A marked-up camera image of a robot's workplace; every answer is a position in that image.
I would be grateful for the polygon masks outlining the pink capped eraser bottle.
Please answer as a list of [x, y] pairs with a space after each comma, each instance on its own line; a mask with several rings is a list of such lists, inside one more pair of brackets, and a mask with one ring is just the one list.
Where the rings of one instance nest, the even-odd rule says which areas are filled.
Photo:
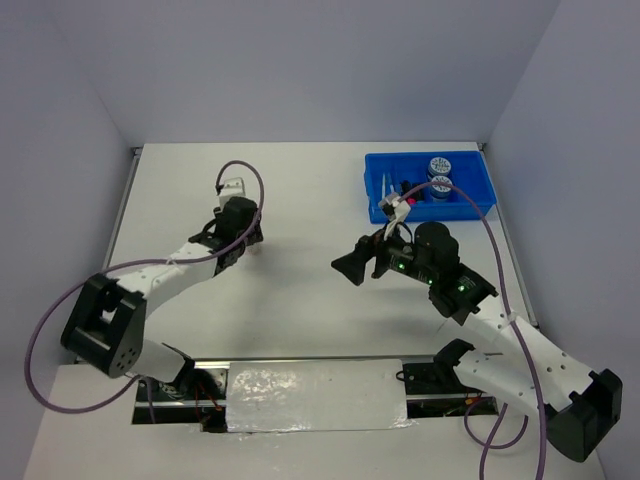
[[257, 255], [262, 251], [262, 244], [256, 243], [253, 245], [248, 245], [246, 248], [246, 253], [251, 255]]

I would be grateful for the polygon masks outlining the blue patterned round jar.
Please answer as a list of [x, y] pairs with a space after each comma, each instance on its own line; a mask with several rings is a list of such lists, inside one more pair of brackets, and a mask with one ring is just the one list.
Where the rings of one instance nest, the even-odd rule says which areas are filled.
[[451, 175], [451, 171], [451, 162], [442, 156], [431, 158], [427, 166], [427, 175], [429, 178], [437, 176], [449, 177]]

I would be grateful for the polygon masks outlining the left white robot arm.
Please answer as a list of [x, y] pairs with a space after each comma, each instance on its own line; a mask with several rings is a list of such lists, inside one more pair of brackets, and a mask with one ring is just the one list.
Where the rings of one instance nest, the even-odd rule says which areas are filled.
[[233, 266], [263, 241], [258, 204], [233, 196], [214, 219], [169, 259], [122, 275], [87, 280], [61, 335], [62, 346], [110, 378], [149, 377], [175, 399], [189, 396], [208, 375], [184, 352], [145, 338], [163, 304]]

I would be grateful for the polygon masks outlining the blue labelled tub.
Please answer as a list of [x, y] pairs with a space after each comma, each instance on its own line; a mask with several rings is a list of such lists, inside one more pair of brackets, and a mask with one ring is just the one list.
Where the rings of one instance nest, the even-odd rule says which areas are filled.
[[449, 177], [437, 176], [430, 179], [429, 195], [434, 202], [447, 202], [452, 193], [453, 182]]

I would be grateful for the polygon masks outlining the pink black highlighter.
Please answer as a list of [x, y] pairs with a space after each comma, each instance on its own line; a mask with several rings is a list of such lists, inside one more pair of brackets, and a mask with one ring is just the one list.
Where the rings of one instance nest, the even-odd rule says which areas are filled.
[[[412, 183], [410, 181], [402, 181], [400, 184], [402, 195], [407, 195], [413, 188], [417, 186], [417, 183]], [[406, 199], [409, 205], [414, 205], [422, 200], [422, 191], [417, 190], [416, 192], [409, 195]]]

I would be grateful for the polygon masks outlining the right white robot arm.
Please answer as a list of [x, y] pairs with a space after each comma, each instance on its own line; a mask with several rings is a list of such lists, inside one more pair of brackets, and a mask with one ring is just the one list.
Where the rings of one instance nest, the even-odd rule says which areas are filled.
[[523, 413], [544, 416], [546, 440], [575, 462], [585, 461], [619, 421], [621, 379], [609, 369], [596, 372], [517, 313], [506, 312], [496, 288], [460, 261], [459, 244], [445, 225], [422, 223], [411, 241], [380, 229], [362, 236], [331, 266], [359, 286], [369, 261], [375, 278], [393, 271], [426, 285], [444, 318], [502, 355], [492, 360], [465, 340], [451, 341], [434, 359], [442, 389], [482, 390]]

